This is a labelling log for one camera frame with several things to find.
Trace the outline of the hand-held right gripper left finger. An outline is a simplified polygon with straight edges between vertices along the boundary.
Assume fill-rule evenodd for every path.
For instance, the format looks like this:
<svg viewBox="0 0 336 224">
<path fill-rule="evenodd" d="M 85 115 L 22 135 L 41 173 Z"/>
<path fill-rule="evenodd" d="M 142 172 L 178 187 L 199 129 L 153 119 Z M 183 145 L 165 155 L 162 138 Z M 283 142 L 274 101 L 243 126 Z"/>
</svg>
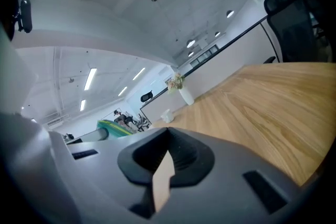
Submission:
<svg viewBox="0 0 336 224">
<path fill-rule="evenodd" d="M 169 197 L 169 166 L 164 157 L 166 128 L 115 140 L 69 144 L 79 178 L 97 187 L 130 217 L 168 224 L 157 202 Z"/>
</svg>

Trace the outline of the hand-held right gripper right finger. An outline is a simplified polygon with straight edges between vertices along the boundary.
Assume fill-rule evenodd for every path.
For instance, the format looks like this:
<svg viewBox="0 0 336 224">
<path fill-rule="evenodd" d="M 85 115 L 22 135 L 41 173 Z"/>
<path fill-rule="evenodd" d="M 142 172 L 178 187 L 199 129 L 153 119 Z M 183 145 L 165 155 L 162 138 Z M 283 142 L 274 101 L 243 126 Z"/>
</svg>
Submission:
<svg viewBox="0 0 336 224">
<path fill-rule="evenodd" d="M 285 224 L 301 188 L 278 167 L 240 144 L 201 133 L 215 162 L 192 187 L 172 188 L 159 224 Z"/>
</svg>

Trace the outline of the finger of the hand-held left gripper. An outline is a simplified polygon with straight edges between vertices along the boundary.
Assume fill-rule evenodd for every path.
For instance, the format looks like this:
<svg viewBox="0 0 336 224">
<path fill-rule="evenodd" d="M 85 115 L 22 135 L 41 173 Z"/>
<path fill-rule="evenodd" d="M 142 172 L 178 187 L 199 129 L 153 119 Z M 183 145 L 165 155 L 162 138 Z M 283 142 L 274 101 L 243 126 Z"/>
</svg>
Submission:
<svg viewBox="0 0 336 224">
<path fill-rule="evenodd" d="M 109 132 L 105 128 L 96 129 L 90 133 L 84 134 L 78 138 L 75 138 L 71 141 L 67 141 L 66 144 L 77 144 L 83 142 L 97 142 L 106 140 L 109 136 Z"/>
</svg>

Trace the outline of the black office chair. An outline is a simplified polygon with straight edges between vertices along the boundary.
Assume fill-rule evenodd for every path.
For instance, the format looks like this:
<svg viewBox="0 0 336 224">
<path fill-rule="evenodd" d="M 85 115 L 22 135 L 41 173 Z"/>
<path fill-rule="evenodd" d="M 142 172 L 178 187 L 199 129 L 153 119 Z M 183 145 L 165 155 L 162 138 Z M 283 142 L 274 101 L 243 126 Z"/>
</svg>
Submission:
<svg viewBox="0 0 336 224">
<path fill-rule="evenodd" d="M 318 49 L 303 0 L 265 0 L 267 22 L 275 33 L 283 62 L 316 62 Z"/>
<path fill-rule="evenodd" d="M 151 91 L 149 91 L 148 93 L 142 95 L 142 96 L 140 97 L 140 101 L 141 101 L 142 103 L 146 103 L 147 101 L 149 101 L 149 100 L 152 99 L 152 98 L 153 98 L 153 93 L 152 93 L 152 90 L 151 90 Z"/>
</svg>

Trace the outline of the white mug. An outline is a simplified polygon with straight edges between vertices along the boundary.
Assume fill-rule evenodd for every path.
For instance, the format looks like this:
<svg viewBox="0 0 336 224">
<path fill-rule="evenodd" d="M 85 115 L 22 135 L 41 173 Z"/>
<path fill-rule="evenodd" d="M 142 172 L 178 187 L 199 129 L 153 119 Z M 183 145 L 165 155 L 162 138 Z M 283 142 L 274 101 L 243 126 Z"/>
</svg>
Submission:
<svg viewBox="0 0 336 224">
<path fill-rule="evenodd" d="M 165 123 L 171 123 L 174 120 L 174 115 L 170 109 L 167 109 L 162 113 L 161 118 Z"/>
</svg>

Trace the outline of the white ceramic vase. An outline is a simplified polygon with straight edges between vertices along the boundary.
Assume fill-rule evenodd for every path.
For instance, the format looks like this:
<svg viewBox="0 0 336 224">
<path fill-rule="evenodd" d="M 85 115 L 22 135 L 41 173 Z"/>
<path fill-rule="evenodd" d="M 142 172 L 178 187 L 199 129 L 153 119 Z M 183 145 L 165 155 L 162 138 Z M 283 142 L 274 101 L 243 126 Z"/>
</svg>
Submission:
<svg viewBox="0 0 336 224">
<path fill-rule="evenodd" d="M 192 97 L 190 91 L 188 90 L 188 88 L 186 86 L 179 89 L 179 92 L 180 92 L 182 98 L 184 99 L 184 101 L 187 103 L 187 105 L 192 105 L 195 102 L 194 98 Z"/>
</svg>

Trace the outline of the pink flower bouquet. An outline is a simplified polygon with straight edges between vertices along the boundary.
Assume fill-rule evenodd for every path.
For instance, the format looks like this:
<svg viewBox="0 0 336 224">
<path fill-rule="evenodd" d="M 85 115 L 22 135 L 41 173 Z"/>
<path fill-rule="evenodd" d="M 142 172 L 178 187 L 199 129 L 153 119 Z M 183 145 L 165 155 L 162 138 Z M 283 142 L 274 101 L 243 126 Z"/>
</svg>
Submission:
<svg viewBox="0 0 336 224">
<path fill-rule="evenodd" d="M 172 93 L 176 90 L 181 90 L 183 88 L 185 77 L 180 73 L 175 73 L 172 78 L 167 82 L 167 90 L 169 93 Z"/>
</svg>

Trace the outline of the black framed glass doors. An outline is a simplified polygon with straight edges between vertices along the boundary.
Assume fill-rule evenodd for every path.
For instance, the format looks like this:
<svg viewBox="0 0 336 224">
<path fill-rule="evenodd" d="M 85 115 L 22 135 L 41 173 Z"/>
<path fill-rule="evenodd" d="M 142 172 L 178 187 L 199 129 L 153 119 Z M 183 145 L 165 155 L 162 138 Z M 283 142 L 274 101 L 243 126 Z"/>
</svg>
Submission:
<svg viewBox="0 0 336 224">
<path fill-rule="evenodd" d="M 193 61 L 191 61 L 190 62 L 191 67 L 195 68 L 196 66 L 198 66 L 199 64 L 207 60 L 208 58 L 211 58 L 212 55 L 214 55 L 217 51 L 218 51 L 218 46 L 215 44 L 212 47 L 210 47 L 210 49 L 208 49 L 207 51 L 202 53 L 200 56 L 195 58 Z"/>
</svg>

